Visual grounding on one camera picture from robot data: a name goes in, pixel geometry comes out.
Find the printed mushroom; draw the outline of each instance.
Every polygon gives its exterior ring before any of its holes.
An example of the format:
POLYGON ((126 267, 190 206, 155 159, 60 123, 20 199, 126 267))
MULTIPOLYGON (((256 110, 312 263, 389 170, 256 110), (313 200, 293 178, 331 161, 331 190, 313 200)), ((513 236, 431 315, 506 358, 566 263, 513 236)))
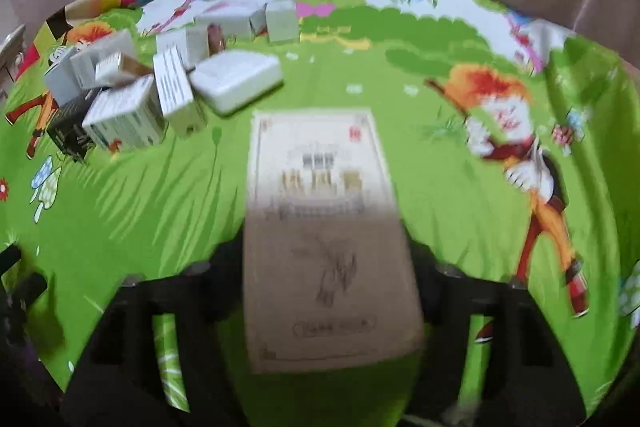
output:
POLYGON ((640 325, 640 261, 634 266, 620 292, 620 314, 623 317, 631 315, 631 329, 640 325))
POLYGON ((36 197, 38 197, 38 190, 40 189, 42 184, 45 182, 45 180, 49 177, 52 170, 53 170, 53 158, 51 156, 47 156, 47 159, 44 160, 42 167, 40 167, 40 170, 36 172, 36 175, 33 177, 33 180, 31 180, 31 188, 35 190, 35 192, 33 193, 31 200, 29 201, 30 203, 33 203, 36 197))
POLYGON ((58 194, 58 180, 60 179, 60 172, 62 167, 58 167, 53 171, 42 184, 38 200, 40 204, 36 210, 33 220, 37 223, 40 220, 40 214, 43 210, 49 210, 51 205, 56 201, 56 195, 58 194))

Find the table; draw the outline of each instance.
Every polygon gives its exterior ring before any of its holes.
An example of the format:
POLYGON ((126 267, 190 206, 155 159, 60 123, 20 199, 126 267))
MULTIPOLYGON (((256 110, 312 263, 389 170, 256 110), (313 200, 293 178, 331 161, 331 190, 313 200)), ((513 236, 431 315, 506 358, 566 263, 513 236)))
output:
MULTIPOLYGON (((150 65, 156 33, 224 1, 78 0, 43 25, 26 54, 0 123, 0 240, 24 250, 9 284, 31 269, 49 279, 28 330, 57 382, 66 386, 124 276, 173 275, 235 234, 255 109, 370 107, 411 234, 473 277, 526 277, 593 411, 634 334, 619 299, 625 312, 640 305, 640 295, 635 302, 621 292, 639 257, 640 106, 620 58, 491 0, 294 0, 300 42, 230 42, 282 62, 285 86, 250 107, 229 118, 206 110, 207 129, 188 139, 168 130, 161 146, 94 150, 85 164, 40 136, 56 108, 42 75, 59 46, 127 28, 150 65), (506 156, 518 161, 490 161, 480 124, 495 144, 509 141, 506 156), (537 182, 526 162, 538 162, 537 182), (514 172, 517 165, 523 170, 514 172), (38 185, 44 175, 55 181, 49 190, 38 185), (588 284, 580 317, 563 272, 574 259, 584 262, 588 284)), ((472 331, 483 324, 476 317, 472 331)), ((418 364, 412 355, 334 373, 258 376, 246 361, 241 311, 218 334, 256 426, 394 425, 418 364)), ((174 336, 170 319, 159 324, 168 399, 184 408, 174 336)), ((477 394, 488 349, 470 343, 463 399, 477 394)))

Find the pile of boxes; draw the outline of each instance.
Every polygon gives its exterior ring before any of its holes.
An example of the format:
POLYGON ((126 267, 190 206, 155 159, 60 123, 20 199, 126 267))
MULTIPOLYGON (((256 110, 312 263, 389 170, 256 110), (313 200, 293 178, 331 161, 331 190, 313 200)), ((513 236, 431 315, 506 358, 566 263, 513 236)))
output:
POLYGON ((94 144, 111 152, 159 144, 167 124, 180 137, 200 131, 207 124, 200 98, 225 116, 283 82, 276 55, 226 49, 225 39, 265 29, 271 42, 299 39, 295 3, 214 6, 194 26, 156 36, 153 68, 137 60, 128 30, 68 48, 45 74, 60 106, 49 136, 82 160, 94 144))

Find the cartoon face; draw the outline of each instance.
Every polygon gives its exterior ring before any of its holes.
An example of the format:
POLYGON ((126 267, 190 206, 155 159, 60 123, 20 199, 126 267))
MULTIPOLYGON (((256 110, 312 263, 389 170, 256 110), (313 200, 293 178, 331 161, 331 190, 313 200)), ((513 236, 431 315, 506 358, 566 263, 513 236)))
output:
POLYGON ((481 107, 500 126, 508 141, 520 141, 533 134, 529 116, 529 103, 518 95, 508 97, 487 96, 481 107))

